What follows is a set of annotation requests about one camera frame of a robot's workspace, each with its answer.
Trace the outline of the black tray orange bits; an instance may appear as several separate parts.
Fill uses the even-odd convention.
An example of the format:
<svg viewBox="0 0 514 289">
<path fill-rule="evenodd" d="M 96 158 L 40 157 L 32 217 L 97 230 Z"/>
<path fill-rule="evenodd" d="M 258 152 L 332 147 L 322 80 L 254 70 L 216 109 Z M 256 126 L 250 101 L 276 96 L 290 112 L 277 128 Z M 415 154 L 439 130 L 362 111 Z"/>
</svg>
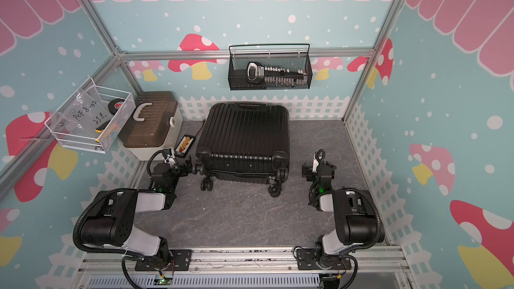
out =
<svg viewBox="0 0 514 289">
<path fill-rule="evenodd" d="M 175 147 L 174 153 L 176 157 L 185 158 L 192 145 L 196 140 L 196 136 L 194 135 L 183 135 L 182 139 L 179 141 L 178 145 Z"/>
</svg>

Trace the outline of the black tape roll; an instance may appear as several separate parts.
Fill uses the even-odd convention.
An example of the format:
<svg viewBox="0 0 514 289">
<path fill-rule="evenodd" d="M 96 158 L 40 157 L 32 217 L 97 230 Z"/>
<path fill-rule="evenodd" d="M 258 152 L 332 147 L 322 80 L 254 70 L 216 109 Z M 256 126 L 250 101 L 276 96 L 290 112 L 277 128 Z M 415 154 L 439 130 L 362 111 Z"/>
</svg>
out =
<svg viewBox="0 0 514 289">
<path fill-rule="evenodd" d="M 116 98 L 111 100 L 108 103 L 108 110 L 111 113 L 111 115 L 115 116 L 118 110 L 122 107 L 123 103 L 125 102 L 125 99 Z"/>
</svg>

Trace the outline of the clear plastic wall bin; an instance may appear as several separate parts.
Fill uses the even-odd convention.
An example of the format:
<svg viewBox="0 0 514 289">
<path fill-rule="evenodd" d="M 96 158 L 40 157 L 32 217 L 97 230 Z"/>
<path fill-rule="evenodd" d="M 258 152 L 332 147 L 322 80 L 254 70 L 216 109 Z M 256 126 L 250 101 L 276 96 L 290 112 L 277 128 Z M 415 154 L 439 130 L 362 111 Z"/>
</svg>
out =
<svg viewBox="0 0 514 289">
<path fill-rule="evenodd" d="M 105 154 L 134 110 L 132 93 L 88 78 L 44 124 L 64 148 Z"/>
</svg>

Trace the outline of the plastic bag with writing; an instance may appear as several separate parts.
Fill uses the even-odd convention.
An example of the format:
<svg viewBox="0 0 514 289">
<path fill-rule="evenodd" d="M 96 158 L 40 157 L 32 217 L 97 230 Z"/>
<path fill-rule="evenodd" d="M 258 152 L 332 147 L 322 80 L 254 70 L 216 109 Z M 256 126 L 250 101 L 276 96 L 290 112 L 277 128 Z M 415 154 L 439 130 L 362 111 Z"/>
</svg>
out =
<svg viewBox="0 0 514 289">
<path fill-rule="evenodd" d="M 62 114 L 66 120 L 93 138 L 98 138 L 113 118 L 99 98 L 93 97 L 83 89 L 78 89 L 74 93 Z"/>
</svg>

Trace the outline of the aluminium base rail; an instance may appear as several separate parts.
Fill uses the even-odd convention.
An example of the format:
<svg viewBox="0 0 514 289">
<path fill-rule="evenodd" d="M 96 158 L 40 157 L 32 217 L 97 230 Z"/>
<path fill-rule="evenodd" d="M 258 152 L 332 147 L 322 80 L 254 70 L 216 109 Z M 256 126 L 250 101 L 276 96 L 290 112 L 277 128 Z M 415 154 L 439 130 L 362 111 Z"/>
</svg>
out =
<svg viewBox="0 0 514 289">
<path fill-rule="evenodd" d="M 295 259 L 291 247 L 196 247 L 186 250 L 177 267 L 159 274 L 136 271 L 128 261 L 131 280 L 140 288 L 324 288 L 338 278 L 352 288 L 416 288 L 414 276 L 398 246 L 376 246 L 354 254 L 356 264 L 319 269 Z"/>
</svg>

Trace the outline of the brown lid storage box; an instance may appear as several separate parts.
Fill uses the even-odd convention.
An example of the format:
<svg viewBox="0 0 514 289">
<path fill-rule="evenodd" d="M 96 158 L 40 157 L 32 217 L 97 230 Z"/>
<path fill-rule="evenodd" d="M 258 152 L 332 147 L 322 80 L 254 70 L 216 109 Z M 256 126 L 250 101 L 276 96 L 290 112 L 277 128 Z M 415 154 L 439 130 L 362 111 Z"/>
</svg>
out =
<svg viewBox="0 0 514 289">
<path fill-rule="evenodd" d="M 172 92 L 143 92 L 118 137 L 136 158 L 148 161 L 157 151 L 175 147 L 182 122 L 179 103 Z"/>
</svg>

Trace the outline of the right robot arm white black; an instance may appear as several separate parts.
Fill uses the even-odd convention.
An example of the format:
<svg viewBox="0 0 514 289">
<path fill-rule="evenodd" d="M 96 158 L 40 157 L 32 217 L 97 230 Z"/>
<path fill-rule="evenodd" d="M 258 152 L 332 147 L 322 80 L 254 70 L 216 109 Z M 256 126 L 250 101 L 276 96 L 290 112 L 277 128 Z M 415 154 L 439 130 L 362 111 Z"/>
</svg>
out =
<svg viewBox="0 0 514 289">
<path fill-rule="evenodd" d="M 325 151 L 314 152 L 313 164 L 302 165 L 302 176 L 311 182 L 309 205 L 333 214 L 335 228 L 321 235 L 314 248 L 295 248 L 302 270 L 348 268 L 348 254 L 367 250 L 385 240 L 384 224 L 371 193 L 353 187 L 334 189 L 336 166 L 325 160 Z"/>
</svg>

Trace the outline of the socket set in basket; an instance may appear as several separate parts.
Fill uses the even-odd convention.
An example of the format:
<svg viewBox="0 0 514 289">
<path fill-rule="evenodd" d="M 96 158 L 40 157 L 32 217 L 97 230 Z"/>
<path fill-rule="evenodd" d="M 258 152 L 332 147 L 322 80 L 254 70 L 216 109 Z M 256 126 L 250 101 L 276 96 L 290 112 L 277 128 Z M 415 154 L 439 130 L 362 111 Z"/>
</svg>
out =
<svg viewBox="0 0 514 289">
<path fill-rule="evenodd" d="M 246 68 L 247 82 L 257 86 L 302 86 L 307 78 L 303 70 L 293 72 L 288 68 L 276 68 L 262 66 L 255 62 L 248 64 Z"/>
</svg>

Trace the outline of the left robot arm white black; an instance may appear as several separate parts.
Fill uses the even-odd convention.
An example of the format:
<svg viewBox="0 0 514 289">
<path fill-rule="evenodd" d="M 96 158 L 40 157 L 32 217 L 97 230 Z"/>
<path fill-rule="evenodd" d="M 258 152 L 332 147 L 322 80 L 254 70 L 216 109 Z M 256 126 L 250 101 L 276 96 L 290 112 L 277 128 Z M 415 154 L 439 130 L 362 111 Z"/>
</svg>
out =
<svg viewBox="0 0 514 289">
<path fill-rule="evenodd" d="M 155 270 L 170 267 L 175 258 L 167 240 L 134 226 L 137 213 L 164 211 L 177 198 L 178 181 L 193 171 L 191 159 L 180 164 L 171 149 L 156 152 L 165 158 L 152 169 L 148 189 L 119 188 L 100 191 L 78 218 L 73 231 L 75 246 L 88 253 L 122 254 Z"/>
</svg>

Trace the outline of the black hard-shell suitcase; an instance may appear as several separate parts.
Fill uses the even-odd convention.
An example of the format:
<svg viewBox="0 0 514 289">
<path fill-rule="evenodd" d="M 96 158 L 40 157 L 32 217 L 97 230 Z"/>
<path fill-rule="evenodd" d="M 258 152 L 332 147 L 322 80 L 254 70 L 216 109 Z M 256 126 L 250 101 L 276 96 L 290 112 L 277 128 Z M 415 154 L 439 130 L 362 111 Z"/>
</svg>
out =
<svg viewBox="0 0 514 289">
<path fill-rule="evenodd" d="M 255 102 L 214 104 L 195 156 L 203 191 L 211 191 L 219 179 L 265 184 L 270 196 L 278 197 L 289 176 L 289 111 Z"/>
</svg>

